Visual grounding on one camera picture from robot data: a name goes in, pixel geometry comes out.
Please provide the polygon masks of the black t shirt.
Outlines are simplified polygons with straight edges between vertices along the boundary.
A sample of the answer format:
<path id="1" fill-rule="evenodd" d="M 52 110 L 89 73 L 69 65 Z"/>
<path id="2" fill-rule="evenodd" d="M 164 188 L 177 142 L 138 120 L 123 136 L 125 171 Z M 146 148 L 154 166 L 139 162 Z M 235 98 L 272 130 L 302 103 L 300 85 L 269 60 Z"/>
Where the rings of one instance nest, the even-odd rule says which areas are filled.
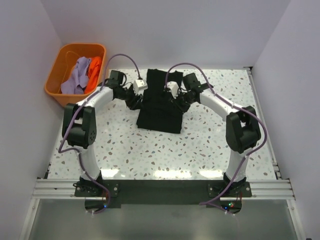
<path id="1" fill-rule="evenodd" d="M 166 74 L 165 71 L 158 69 L 147 70 L 148 88 L 143 92 L 136 125 L 139 129 L 180 134 L 183 113 L 170 102 L 172 95 L 165 92 Z"/>

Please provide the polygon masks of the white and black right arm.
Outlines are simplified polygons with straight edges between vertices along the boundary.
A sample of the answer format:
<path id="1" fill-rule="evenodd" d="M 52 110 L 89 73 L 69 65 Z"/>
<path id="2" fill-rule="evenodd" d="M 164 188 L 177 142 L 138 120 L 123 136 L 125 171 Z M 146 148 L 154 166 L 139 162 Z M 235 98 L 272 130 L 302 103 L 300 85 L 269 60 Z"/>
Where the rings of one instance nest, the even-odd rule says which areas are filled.
<path id="1" fill-rule="evenodd" d="M 218 196 L 226 194 L 233 197 L 247 180 L 249 156 L 262 137 L 261 120 L 254 107 L 243 107 L 223 97 L 214 91 L 209 82 L 200 83 L 194 73 L 186 75 L 182 81 L 185 91 L 174 81 L 165 82 L 165 89 L 171 94 L 171 102 L 182 113 L 187 112 L 191 104 L 199 103 L 214 111 L 225 122 L 225 139 L 230 148 L 230 157 Z"/>

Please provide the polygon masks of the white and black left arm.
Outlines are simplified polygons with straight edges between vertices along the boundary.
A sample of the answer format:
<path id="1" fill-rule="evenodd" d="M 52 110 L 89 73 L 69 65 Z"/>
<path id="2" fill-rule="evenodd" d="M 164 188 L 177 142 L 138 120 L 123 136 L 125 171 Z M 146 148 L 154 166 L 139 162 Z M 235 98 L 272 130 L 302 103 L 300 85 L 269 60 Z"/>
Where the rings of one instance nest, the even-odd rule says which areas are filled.
<path id="1" fill-rule="evenodd" d="M 78 155 L 81 174 L 79 181 L 74 184 L 76 193 L 110 197 L 110 191 L 103 184 L 102 173 L 94 153 L 94 143 L 98 134 L 96 112 L 115 99 L 124 101 L 129 109 L 135 110 L 142 103 L 142 91 L 147 88 L 146 81 L 141 77 L 127 82 L 123 72 L 113 70 L 109 78 L 99 84 L 88 97 L 77 103 L 68 103 L 64 107 L 62 141 L 58 152 L 62 154 L 75 151 Z"/>

